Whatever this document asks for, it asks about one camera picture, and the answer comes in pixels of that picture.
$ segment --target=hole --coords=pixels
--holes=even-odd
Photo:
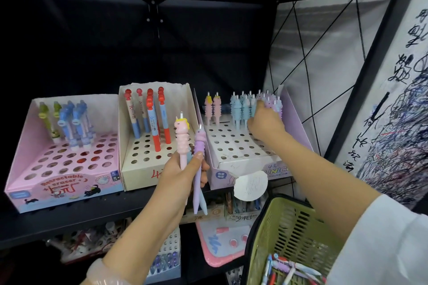
[[[25,180],[30,180],[30,179],[33,179],[35,176],[36,176],[36,174],[32,173],[32,174],[29,174],[28,176],[25,176],[24,179]]]
[[[48,171],[45,171],[43,174],[41,174],[41,176],[42,177],[48,177],[48,176],[50,176],[52,174],[52,170],[48,170]]]

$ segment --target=green shopping basket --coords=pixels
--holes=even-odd
[[[342,247],[343,243],[311,206],[290,196],[274,195],[266,201],[251,228],[241,283],[260,285],[270,253],[278,253],[327,276]],[[282,284],[285,273],[272,272],[276,273],[275,284]],[[290,282],[293,285],[308,283],[296,275]]]

